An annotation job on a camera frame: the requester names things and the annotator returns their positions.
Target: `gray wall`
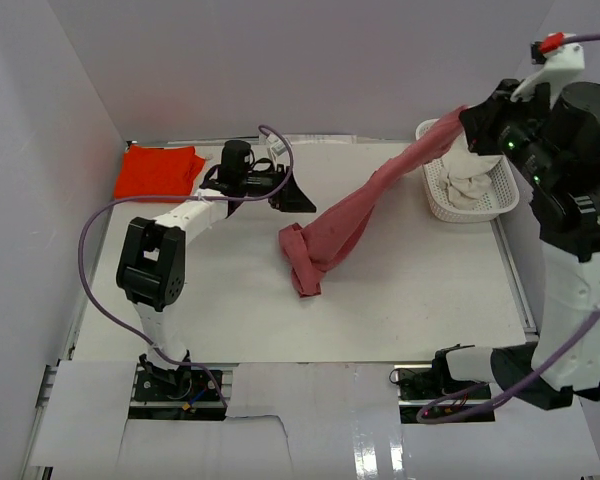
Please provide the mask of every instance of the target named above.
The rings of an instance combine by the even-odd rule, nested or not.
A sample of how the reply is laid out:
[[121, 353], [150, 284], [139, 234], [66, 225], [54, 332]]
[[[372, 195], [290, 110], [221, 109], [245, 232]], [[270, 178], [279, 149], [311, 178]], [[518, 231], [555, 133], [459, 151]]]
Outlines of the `gray wall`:
[[178, 140], [411, 137], [513, 75], [553, 0], [50, 4], [122, 135]]
[[[547, 15], [538, 37], [555, 31], [596, 32], [600, 31], [600, 1], [581, 2], [566, 8], [562, 2], [555, 2]], [[600, 44], [585, 46], [587, 69], [583, 79], [600, 83]], [[530, 73], [526, 62], [518, 69], [517, 77]], [[544, 265], [538, 240], [538, 223], [531, 213], [527, 202], [531, 198], [531, 189], [518, 176], [518, 185], [522, 192], [521, 204], [503, 218], [507, 238], [525, 286], [530, 307], [540, 328], [544, 296]], [[583, 407], [589, 428], [600, 456], [600, 403], [583, 401]]]
[[46, 0], [1, 0], [0, 480], [20, 473], [79, 304], [78, 233], [110, 198], [122, 147]]

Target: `white cloth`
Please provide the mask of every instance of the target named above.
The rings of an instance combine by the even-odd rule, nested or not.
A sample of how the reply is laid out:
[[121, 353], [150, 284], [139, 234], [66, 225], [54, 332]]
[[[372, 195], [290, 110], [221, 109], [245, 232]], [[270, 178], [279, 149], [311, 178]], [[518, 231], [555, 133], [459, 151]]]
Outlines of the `white cloth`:
[[452, 148], [442, 156], [438, 185], [446, 190], [449, 202], [461, 210], [471, 210], [491, 185], [487, 172], [500, 161], [500, 156], [480, 157], [466, 150]]

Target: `laundry basket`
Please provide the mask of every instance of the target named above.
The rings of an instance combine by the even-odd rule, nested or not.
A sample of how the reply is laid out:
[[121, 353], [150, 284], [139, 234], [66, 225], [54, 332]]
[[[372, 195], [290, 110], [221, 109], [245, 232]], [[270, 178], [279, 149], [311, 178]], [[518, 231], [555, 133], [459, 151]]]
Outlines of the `laundry basket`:
[[[425, 120], [418, 125], [416, 140], [422, 137], [436, 121], [437, 119]], [[454, 149], [468, 150], [464, 135], [458, 136], [449, 152], [453, 152]], [[488, 173], [491, 186], [472, 210], [460, 210], [449, 202], [447, 192], [438, 186], [441, 170], [442, 160], [439, 158], [422, 167], [429, 206], [433, 214], [444, 222], [488, 222], [501, 213], [513, 210], [520, 200], [520, 192], [511, 173], [511, 167], [504, 157]]]

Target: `blue wire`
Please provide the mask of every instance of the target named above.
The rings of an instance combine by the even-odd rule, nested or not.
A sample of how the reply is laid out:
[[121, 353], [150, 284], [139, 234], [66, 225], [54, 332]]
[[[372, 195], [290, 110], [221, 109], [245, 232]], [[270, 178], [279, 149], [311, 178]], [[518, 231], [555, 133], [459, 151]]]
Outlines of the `blue wire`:
[[197, 402], [198, 400], [200, 400], [200, 397], [202, 397], [202, 395], [205, 394], [205, 392], [207, 391], [207, 389], [205, 388], [204, 390], [201, 390], [198, 395], [196, 395], [195, 397], [193, 397], [190, 401], [189, 401], [189, 406], [192, 406], [195, 402]]

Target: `red cloth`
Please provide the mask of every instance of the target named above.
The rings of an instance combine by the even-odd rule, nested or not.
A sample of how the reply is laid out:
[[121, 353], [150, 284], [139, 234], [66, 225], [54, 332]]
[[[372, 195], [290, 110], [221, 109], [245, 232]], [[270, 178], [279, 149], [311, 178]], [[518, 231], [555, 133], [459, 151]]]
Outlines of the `red cloth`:
[[204, 158], [196, 155], [194, 147], [143, 148], [131, 145], [122, 159], [113, 198], [190, 195], [193, 181], [203, 167]]
[[278, 240], [291, 263], [291, 281], [301, 296], [319, 295], [320, 281], [360, 240], [376, 201], [407, 172], [444, 155], [462, 132], [462, 106], [438, 120], [425, 135], [376, 170], [361, 188], [302, 228], [280, 230]]

